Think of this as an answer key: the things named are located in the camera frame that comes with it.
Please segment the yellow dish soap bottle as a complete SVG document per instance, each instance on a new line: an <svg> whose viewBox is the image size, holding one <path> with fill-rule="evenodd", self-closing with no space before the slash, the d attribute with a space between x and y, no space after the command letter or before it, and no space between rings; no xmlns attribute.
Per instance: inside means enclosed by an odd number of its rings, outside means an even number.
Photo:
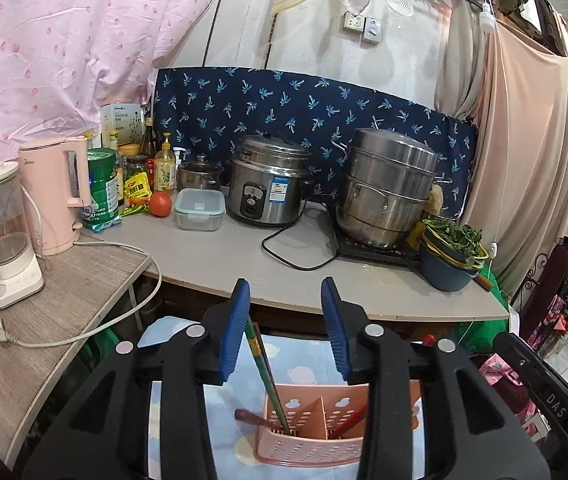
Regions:
<svg viewBox="0 0 568 480"><path fill-rule="evenodd" d="M163 134L160 150L155 155L154 166L154 190L172 195L175 189L175 156L169 132Z"/></svg>

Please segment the clear glass food container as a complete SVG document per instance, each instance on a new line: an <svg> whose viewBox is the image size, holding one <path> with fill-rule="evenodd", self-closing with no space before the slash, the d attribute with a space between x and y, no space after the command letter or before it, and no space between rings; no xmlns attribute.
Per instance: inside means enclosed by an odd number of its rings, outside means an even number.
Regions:
<svg viewBox="0 0 568 480"><path fill-rule="evenodd" d="M221 191L183 188L173 205L175 225L185 231L217 231L225 215L225 198Z"/></svg>

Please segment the dark blue bowl with greens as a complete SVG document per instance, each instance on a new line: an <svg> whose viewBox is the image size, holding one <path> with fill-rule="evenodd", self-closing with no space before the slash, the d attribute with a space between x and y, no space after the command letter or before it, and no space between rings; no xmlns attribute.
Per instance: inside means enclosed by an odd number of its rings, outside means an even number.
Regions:
<svg viewBox="0 0 568 480"><path fill-rule="evenodd" d="M451 220L424 219L419 237L421 274L426 281L441 292L459 292L471 281L487 292L492 283L481 274L489 260L482 232L468 224L459 226Z"/></svg>

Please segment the stainless steel steamer pot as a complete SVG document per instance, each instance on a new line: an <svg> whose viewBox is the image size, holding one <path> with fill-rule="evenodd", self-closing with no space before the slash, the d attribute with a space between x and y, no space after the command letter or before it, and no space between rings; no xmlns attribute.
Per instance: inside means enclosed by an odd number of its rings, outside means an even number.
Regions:
<svg viewBox="0 0 568 480"><path fill-rule="evenodd" d="M438 155L424 143L384 129L357 128L349 144L338 188L336 218L357 242L388 249L413 230L436 174Z"/></svg>

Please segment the beige hanging curtain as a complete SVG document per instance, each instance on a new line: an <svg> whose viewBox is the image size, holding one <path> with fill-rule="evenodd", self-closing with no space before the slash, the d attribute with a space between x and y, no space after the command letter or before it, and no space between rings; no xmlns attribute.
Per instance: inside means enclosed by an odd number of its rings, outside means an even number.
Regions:
<svg viewBox="0 0 568 480"><path fill-rule="evenodd" d="M512 295L535 257L568 237L568 58L508 20L486 32L453 0L434 102L478 129L462 222L497 244L492 271Z"/></svg>

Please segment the silver electric rice cooker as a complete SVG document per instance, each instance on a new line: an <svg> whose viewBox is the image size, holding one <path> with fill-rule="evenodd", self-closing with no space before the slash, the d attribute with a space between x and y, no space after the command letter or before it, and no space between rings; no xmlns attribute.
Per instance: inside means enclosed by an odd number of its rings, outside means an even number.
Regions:
<svg viewBox="0 0 568 480"><path fill-rule="evenodd" d="M227 208L255 226L285 226L298 217L311 183L311 153L279 136L244 136L231 157Z"/></svg>

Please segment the small steel pot with lid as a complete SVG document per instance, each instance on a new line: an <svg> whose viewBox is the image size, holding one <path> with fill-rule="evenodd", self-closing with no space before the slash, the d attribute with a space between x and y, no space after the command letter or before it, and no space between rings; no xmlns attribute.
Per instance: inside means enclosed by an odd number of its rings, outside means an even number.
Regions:
<svg viewBox="0 0 568 480"><path fill-rule="evenodd" d="M222 166L211 162L206 155L200 154L190 162L182 162L177 167L177 190L198 188L199 190L221 190Z"/></svg>

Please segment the pink dotted curtain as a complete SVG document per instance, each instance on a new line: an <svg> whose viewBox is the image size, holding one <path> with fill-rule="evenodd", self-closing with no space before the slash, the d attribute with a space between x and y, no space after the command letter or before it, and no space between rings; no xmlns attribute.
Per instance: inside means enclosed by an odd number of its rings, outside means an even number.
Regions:
<svg viewBox="0 0 568 480"><path fill-rule="evenodd" d="M105 104L146 102L212 1L0 0L0 162L98 131Z"/></svg>

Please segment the green tin can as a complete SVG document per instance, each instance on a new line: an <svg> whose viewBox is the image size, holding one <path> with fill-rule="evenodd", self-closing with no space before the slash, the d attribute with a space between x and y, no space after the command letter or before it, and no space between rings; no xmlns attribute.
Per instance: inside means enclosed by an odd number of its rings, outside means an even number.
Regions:
<svg viewBox="0 0 568 480"><path fill-rule="evenodd" d="M111 148L88 151L91 201L81 209L84 226L100 232L119 221L116 183L116 152Z"/></svg>

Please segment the pink electric kettle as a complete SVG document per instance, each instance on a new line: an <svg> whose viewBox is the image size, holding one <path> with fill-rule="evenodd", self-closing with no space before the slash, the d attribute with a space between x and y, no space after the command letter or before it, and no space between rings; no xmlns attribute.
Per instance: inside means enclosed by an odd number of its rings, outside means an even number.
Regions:
<svg viewBox="0 0 568 480"><path fill-rule="evenodd" d="M79 238L79 211L92 203L88 141L83 136L43 139L18 150L20 182L37 253L54 256Z"/></svg>

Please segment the white wall socket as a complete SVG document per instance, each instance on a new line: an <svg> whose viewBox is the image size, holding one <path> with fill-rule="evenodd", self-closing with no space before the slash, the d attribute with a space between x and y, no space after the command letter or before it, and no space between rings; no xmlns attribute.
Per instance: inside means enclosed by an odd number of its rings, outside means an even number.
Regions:
<svg viewBox="0 0 568 480"><path fill-rule="evenodd" d="M383 28L377 18L354 15L346 11L342 15L341 28L345 32L359 34L366 44L380 44L381 39L383 39Z"/></svg>

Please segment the white blender with jar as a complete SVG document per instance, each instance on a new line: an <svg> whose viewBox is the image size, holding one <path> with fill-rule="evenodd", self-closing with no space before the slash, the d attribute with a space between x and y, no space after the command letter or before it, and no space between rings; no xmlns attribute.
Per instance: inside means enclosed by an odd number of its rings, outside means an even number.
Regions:
<svg viewBox="0 0 568 480"><path fill-rule="evenodd" d="M18 170L14 160L0 162L0 310L40 292L44 285Z"/></svg>

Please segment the green plastic bag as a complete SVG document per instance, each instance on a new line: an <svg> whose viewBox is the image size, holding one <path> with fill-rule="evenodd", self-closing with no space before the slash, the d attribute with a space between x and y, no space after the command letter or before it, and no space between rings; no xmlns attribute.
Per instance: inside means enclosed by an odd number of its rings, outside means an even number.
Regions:
<svg viewBox="0 0 568 480"><path fill-rule="evenodd" d="M500 286L492 271L485 266L479 273L482 278L487 278L491 285L492 296L500 303L506 312L509 312L509 304L504 298ZM462 346L471 353L489 353L493 348L493 339L496 335L507 332L509 321L507 318L503 320L493 321L474 321L458 323L454 333Z"/></svg>

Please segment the navy blue patterned cloth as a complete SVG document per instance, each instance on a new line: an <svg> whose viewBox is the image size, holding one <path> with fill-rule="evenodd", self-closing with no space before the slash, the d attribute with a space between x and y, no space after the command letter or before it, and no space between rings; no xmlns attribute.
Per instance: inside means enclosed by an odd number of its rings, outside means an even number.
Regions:
<svg viewBox="0 0 568 480"><path fill-rule="evenodd" d="M477 129L428 106L319 76L241 67L159 70L155 129L194 159L225 164L244 136L281 136L311 154L314 194L337 194L346 156L338 146L360 128L386 129L434 151L443 213L458 218L466 195Z"/></svg>

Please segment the yellow snack packet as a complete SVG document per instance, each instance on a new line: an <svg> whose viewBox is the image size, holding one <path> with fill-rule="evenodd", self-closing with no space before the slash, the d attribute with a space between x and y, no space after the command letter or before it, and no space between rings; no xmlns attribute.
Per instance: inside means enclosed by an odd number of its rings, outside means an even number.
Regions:
<svg viewBox="0 0 568 480"><path fill-rule="evenodd" d="M145 206L148 204L151 192L147 173L145 171L133 174L132 177L124 181L124 205Z"/></svg>

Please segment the bright red chopstick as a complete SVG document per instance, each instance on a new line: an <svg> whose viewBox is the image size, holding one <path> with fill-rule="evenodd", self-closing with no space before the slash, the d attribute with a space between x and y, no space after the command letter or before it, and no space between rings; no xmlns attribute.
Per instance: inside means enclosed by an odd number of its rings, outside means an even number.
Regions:
<svg viewBox="0 0 568 480"><path fill-rule="evenodd" d="M347 432L357 426L360 422L366 419L367 416L367 406L364 405L356 412L353 412L350 417L348 417L340 426L335 430L331 431L328 435L329 440L335 440L342 438Z"/></svg>

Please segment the white carton box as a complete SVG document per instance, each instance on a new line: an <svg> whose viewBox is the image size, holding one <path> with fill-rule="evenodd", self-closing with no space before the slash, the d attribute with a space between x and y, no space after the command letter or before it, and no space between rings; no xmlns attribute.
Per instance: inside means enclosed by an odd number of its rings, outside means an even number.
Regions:
<svg viewBox="0 0 568 480"><path fill-rule="evenodd" d="M118 133L120 144L142 144L145 131L144 112L138 103L115 103L100 108L102 145L107 148L110 133Z"/></svg>

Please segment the green chopstick with gold band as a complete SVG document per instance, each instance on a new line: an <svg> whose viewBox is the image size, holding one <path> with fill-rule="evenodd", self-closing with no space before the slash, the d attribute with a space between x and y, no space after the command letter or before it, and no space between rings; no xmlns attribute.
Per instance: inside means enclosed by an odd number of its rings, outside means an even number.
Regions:
<svg viewBox="0 0 568 480"><path fill-rule="evenodd" d="M258 341L255 335L255 332L252 328L252 320L251 318L247 318L246 326L245 326L245 335L249 344L249 348L253 357L253 360L256 363L256 367L258 369L259 375L261 377L265 392L267 393L267 397L271 401L272 408L274 408L277 420L281 425L282 432L284 434L288 434L290 436L290 428L287 422L287 418L285 412L282 407L282 402L279 400L279 396L277 393L277 389L275 384L271 383L270 377L267 374L267 369L265 368L263 357L261 356L260 348L258 346Z"/></svg>

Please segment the pink perforated utensil holder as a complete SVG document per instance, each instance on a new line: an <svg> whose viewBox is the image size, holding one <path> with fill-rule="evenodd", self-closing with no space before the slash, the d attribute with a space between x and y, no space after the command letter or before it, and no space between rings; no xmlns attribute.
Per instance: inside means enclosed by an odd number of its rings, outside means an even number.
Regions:
<svg viewBox="0 0 568 480"><path fill-rule="evenodd" d="M365 422L341 436L333 433L366 408L366 385L276 386L289 431L259 427L252 449L256 460L273 466L316 468L356 463L361 456Z"/></svg>

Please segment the red tomato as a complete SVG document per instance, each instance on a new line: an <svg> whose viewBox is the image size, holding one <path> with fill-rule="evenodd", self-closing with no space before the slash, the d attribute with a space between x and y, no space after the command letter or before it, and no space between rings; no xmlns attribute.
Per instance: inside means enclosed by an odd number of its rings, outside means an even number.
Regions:
<svg viewBox="0 0 568 480"><path fill-rule="evenodd" d="M165 218L171 214L172 200L166 192L156 192L148 200L148 211L154 217Z"/></svg>

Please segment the dark sauce bottle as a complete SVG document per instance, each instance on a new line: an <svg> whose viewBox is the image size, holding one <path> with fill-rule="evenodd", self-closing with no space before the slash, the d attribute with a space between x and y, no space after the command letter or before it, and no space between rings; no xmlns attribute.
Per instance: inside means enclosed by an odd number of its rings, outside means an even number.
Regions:
<svg viewBox="0 0 568 480"><path fill-rule="evenodd" d="M141 145L141 154L148 158L154 158L157 153L154 119L146 117L144 122L145 131Z"/></svg>

